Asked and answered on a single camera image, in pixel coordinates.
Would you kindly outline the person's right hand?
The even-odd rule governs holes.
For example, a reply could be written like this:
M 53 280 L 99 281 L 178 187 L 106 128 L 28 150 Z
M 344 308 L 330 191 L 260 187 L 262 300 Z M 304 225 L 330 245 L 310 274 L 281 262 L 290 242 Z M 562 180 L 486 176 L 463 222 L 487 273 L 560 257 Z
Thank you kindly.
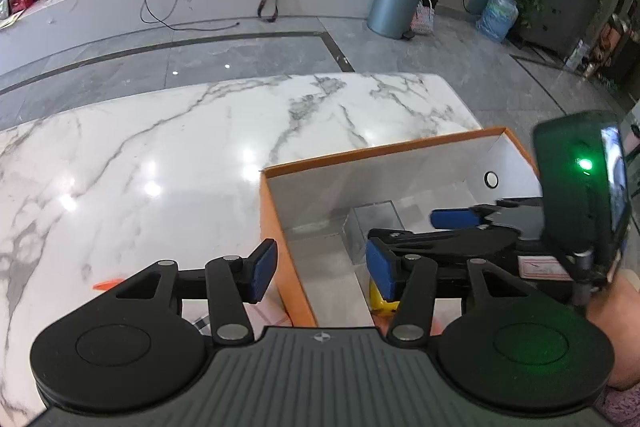
M 587 319 L 598 326 L 614 348 L 615 362 L 608 384 L 618 390 L 639 382 L 639 277 L 620 270 L 613 282 L 591 297 Z

